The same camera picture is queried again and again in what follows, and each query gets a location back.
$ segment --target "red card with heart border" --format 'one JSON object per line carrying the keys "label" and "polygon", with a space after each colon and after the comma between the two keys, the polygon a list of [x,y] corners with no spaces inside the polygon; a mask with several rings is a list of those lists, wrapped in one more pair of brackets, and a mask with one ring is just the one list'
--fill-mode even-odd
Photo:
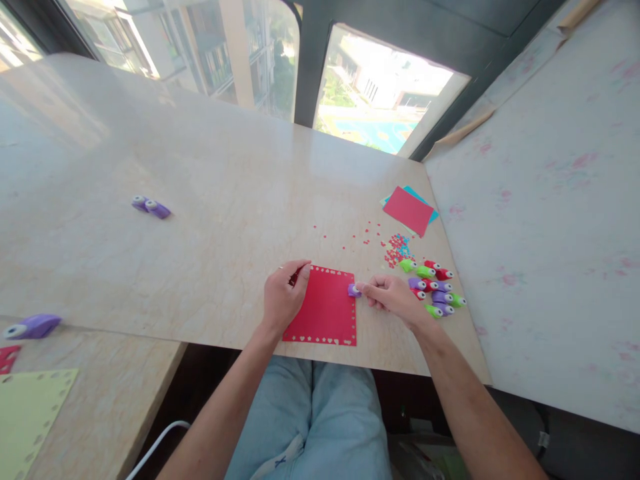
{"label": "red card with heart border", "polygon": [[383,210],[420,238],[424,237],[433,213],[433,208],[400,187],[395,188]]}
{"label": "red card with heart border", "polygon": [[355,298],[347,289],[352,273],[311,266],[305,301],[282,335],[282,341],[357,344]]}

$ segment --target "person's right hand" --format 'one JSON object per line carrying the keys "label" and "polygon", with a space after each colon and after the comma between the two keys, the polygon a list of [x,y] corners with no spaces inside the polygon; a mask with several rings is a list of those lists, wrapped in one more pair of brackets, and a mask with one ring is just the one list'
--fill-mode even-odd
{"label": "person's right hand", "polygon": [[369,306],[396,314],[410,330],[420,321],[430,319],[420,300],[409,290],[405,280],[395,275],[374,275],[369,283],[355,287],[369,300]]}

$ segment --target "pink floral wall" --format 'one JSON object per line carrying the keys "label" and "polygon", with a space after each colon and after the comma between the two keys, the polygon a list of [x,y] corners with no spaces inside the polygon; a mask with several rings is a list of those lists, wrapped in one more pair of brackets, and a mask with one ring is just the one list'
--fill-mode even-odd
{"label": "pink floral wall", "polygon": [[425,165],[496,388],[640,433],[638,18],[552,21]]}

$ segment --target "paper sheet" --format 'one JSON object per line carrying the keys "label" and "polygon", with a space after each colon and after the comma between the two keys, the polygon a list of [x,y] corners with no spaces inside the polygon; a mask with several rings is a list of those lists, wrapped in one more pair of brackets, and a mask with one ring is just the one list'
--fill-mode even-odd
{"label": "paper sheet", "polygon": [[558,30],[564,34],[574,30],[598,3],[600,3],[600,0],[582,0],[558,24]]}
{"label": "paper sheet", "polygon": [[495,108],[490,108],[486,113],[480,115],[474,121],[470,122],[468,125],[465,125],[459,130],[456,130],[453,133],[448,134],[446,137],[441,138],[436,143],[433,144],[433,147],[425,157],[425,160],[430,156],[435,155],[438,151],[442,150],[444,147],[452,147],[472,131],[476,130],[480,125],[489,120],[493,113],[495,112]]}
{"label": "paper sheet", "polygon": [[0,376],[0,480],[27,477],[77,369]]}
{"label": "paper sheet", "polygon": [[[416,197],[418,200],[420,200],[425,205],[429,204],[426,200],[424,200],[424,198],[422,198],[420,195],[418,195],[417,192],[414,189],[412,189],[410,186],[405,185],[404,187],[402,187],[402,190],[404,190],[405,192],[410,193],[411,195]],[[384,207],[387,204],[387,202],[389,201],[390,198],[391,198],[391,196],[389,195],[388,197],[383,198],[382,200],[380,200],[380,205],[382,205]],[[438,212],[436,212],[436,210],[434,210],[433,213],[431,214],[431,218],[429,219],[429,224],[431,224],[431,222],[436,220],[436,218],[438,218],[439,216],[440,216],[440,214]],[[403,225],[403,227],[407,229],[407,231],[409,232],[410,235],[414,235],[414,236],[417,235],[417,233],[414,232],[413,230],[411,230],[408,226]]]}
{"label": "paper sheet", "polygon": [[433,214],[432,207],[400,187],[396,187],[383,210],[403,225],[414,230],[420,238],[424,236]]}
{"label": "paper sheet", "polygon": [[305,301],[282,341],[356,346],[356,298],[347,294],[354,282],[352,273],[312,265]]}

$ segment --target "yellow paper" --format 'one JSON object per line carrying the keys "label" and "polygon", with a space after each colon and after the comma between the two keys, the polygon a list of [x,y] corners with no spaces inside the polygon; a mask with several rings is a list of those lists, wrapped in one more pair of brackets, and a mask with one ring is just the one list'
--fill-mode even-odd
{"label": "yellow paper", "polygon": [[77,369],[0,375],[0,480],[26,478]]}

